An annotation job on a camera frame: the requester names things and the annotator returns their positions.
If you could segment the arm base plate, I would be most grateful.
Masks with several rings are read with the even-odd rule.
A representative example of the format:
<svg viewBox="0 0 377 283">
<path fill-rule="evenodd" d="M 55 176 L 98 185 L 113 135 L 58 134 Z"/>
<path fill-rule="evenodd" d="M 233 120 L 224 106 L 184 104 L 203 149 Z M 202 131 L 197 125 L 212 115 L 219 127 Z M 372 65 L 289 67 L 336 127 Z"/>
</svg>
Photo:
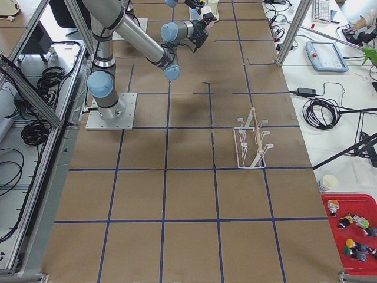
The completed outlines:
<svg viewBox="0 0 377 283">
<path fill-rule="evenodd" d="M 87 130 L 132 130 L 137 93 L 118 93 L 118 103 L 111 108 L 101 108 L 93 98 Z"/>
<path fill-rule="evenodd" d="M 144 31 L 147 32 L 148 18 L 133 18 L 133 21 Z M 125 41 L 125 39 L 117 32 L 113 32 L 113 41 Z"/>
</svg>

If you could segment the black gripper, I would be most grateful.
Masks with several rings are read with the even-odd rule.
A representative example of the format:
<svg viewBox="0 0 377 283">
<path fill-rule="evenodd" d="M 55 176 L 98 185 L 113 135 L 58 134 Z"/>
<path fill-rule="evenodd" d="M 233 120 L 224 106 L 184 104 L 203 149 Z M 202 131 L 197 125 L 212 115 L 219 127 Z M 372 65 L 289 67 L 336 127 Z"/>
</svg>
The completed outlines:
<svg viewBox="0 0 377 283">
<path fill-rule="evenodd" d="M 213 24 L 215 20 L 217 20 L 217 18 L 213 13 L 205 13 L 203 14 L 203 19 L 191 21 L 193 30 L 190 31 L 190 42 L 195 45 L 193 53 L 205 43 L 209 35 L 206 28 L 210 24 Z"/>
</svg>

